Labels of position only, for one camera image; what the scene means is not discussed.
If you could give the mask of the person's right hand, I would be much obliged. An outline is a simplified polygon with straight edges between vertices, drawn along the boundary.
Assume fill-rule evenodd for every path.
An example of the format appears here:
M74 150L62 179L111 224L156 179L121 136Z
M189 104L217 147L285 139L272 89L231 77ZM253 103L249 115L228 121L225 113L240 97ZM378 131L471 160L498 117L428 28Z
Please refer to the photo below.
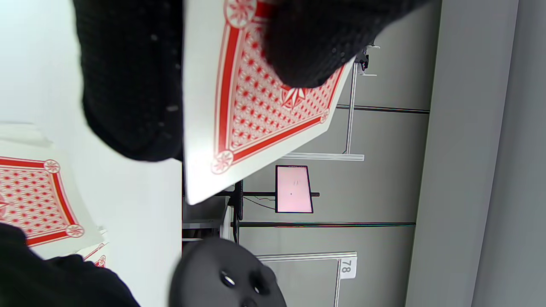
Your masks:
M0 301L3 307L137 307L111 270L80 255L43 260L17 227L0 227Z

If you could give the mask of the person's left hand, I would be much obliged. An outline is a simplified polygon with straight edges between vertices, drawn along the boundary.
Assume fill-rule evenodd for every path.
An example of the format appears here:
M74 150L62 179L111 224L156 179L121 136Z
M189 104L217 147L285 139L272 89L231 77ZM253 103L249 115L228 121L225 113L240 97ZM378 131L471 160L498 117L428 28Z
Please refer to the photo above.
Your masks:
M281 0L265 55L281 81L314 88L426 0ZM107 146L137 161L183 160L183 2L75 0L82 106Z

